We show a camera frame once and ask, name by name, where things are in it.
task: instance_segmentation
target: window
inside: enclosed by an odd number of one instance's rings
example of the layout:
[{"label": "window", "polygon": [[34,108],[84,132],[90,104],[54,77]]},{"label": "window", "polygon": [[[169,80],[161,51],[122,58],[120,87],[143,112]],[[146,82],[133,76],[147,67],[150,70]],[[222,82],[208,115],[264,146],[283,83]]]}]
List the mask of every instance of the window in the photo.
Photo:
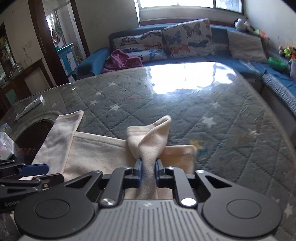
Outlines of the window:
[{"label": "window", "polygon": [[193,6],[220,8],[242,13],[242,0],[139,0],[140,7]]}]

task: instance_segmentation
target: remote control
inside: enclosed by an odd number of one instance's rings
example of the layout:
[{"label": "remote control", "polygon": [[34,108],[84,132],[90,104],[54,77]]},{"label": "remote control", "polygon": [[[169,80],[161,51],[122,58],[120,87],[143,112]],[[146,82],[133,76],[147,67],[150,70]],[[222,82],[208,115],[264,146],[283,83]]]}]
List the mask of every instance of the remote control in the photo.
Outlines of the remote control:
[{"label": "remote control", "polygon": [[42,101],[43,101],[43,96],[41,95],[36,100],[34,100],[30,104],[28,104],[21,113],[18,113],[17,116],[15,117],[15,119],[18,120],[24,114],[26,114],[30,110],[32,110],[35,106],[39,105]]}]

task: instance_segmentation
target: white cushion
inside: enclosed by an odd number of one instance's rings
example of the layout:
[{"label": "white cushion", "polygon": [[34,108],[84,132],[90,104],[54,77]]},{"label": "white cushion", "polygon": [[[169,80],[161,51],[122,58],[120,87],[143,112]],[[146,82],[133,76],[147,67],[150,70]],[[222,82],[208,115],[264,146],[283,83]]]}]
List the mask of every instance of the white cushion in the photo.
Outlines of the white cushion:
[{"label": "white cushion", "polygon": [[163,34],[173,58],[216,54],[208,19],[169,26]]},{"label": "white cushion", "polygon": [[143,63],[148,61],[167,59],[165,52],[162,49],[150,49],[127,53],[130,57],[139,56]]},{"label": "white cushion", "polygon": [[114,39],[113,50],[115,49],[120,49],[130,57],[140,56],[142,62],[167,59],[163,51],[161,30]]},{"label": "white cushion", "polygon": [[227,30],[229,51],[233,58],[245,61],[267,62],[261,38],[250,34]]}]

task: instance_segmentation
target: quilted mat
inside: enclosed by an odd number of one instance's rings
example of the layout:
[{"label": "quilted mat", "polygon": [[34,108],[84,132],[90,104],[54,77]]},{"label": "quilted mat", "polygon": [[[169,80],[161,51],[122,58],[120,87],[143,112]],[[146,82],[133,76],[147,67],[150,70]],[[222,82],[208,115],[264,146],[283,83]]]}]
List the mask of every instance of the quilted mat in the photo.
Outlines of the quilted mat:
[{"label": "quilted mat", "polygon": [[[279,121],[247,81],[217,63],[116,71],[42,93],[26,118],[84,111],[78,131],[126,139],[126,128],[172,117],[168,145],[195,145],[196,169],[263,193],[283,210],[278,240],[296,237],[295,151]],[[14,106],[15,113],[32,98]],[[9,126],[15,122],[6,120]]]}]

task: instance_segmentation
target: blue cabinet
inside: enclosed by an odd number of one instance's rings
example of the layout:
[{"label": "blue cabinet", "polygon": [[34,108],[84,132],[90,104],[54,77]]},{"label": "blue cabinet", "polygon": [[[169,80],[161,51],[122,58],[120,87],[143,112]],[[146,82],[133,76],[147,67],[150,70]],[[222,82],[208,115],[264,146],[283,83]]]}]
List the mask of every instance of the blue cabinet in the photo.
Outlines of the blue cabinet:
[{"label": "blue cabinet", "polygon": [[72,73],[79,65],[73,47],[74,44],[72,43],[57,51],[57,54],[67,76]]}]

